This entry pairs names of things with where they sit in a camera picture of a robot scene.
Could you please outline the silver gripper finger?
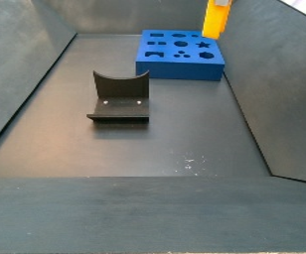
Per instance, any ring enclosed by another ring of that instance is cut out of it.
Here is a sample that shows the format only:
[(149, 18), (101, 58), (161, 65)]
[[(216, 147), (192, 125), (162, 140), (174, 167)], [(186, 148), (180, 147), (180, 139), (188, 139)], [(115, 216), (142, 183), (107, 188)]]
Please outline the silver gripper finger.
[(230, 2), (230, 0), (214, 0), (216, 5), (218, 6), (226, 6)]

